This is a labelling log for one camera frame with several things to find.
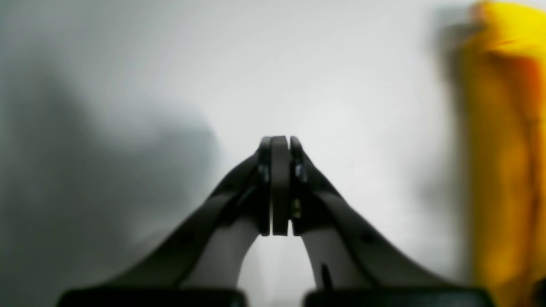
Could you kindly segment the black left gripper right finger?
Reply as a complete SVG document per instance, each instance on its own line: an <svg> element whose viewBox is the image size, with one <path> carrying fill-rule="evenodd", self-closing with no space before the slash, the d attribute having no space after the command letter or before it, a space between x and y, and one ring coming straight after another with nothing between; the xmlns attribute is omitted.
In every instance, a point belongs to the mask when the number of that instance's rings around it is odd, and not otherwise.
<svg viewBox="0 0 546 307"><path fill-rule="evenodd" d="M292 154L291 220L316 282L305 307L493 307L480 288L448 282L409 259L358 214L312 163Z"/></svg>

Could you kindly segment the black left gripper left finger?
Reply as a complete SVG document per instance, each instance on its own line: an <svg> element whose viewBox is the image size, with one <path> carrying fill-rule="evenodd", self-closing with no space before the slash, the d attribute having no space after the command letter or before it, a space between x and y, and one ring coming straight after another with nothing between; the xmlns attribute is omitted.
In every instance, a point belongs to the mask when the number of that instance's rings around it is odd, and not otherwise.
<svg viewBox="0 0 546 307"><path fill-rule="evenodd" d="M285 136L262 138L205 202L158 248L120 276L72 290L59 307L246 307L237 288L258 236L287 235L290 151Z"/></svg>

